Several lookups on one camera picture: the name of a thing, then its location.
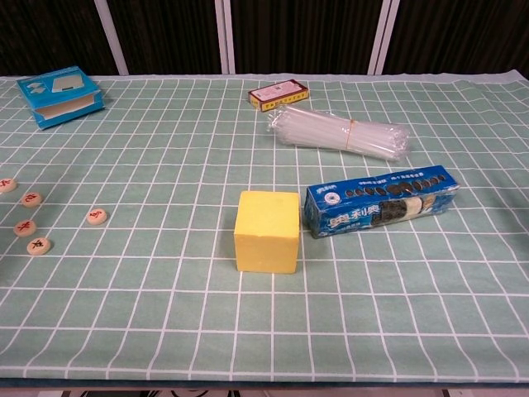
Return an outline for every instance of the yellow sponge block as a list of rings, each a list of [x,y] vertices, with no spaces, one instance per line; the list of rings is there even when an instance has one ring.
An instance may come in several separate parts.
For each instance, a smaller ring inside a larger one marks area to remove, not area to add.
[[[294,273],[299,243],[299,194],[245,191],[235,225],[239,271]]]

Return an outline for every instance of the clear plastic bag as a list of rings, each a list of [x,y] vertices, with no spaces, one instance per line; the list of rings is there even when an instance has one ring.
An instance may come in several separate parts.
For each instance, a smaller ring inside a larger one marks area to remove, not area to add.
[[[383,160],[407,155],[409,130],[398,124],[358,122],[282,105],[269,116],[269,128],[283,143],[350,151]]]

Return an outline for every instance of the cookie package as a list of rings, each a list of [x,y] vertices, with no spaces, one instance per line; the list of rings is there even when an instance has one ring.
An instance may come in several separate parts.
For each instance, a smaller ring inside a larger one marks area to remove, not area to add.
[[[307,188],[304,216],[315,238],[447,210],[459,185],[442,165]]]

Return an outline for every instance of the blue box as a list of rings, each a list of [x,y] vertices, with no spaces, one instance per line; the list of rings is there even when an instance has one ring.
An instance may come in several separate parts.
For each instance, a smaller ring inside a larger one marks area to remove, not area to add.
[[[104,108],[101,90],[77,66],[17,83],[41,129]]]
[[[459,188],[442,165],[307,188],[305,221],[315,238],[446,211]]]

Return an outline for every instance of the round token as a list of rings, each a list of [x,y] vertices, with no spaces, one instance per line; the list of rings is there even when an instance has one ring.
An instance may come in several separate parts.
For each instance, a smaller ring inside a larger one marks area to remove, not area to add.
[[[26,221],[17,223],[13,231],[19,237],[28,237],[36,232],[36,225],[33,221],[27,219]]]
[[[24,207],[34,208],[40,203],[42,203],[42,196],[40,193],[30,192],[24,194],[24,197],[22,197],[21,202]]]
[[[100,225],[107,220],[107,212],[102,208],[95,208],[88,213],[86,220],[91,225]]]
[[[27,251],[33,256],[44,255],[50,248],[50,240],[46,237],[38,237],[27,245]]]
[[[0,179],[0,193],[11,192],[17,188],[17,182],[14,179]]]

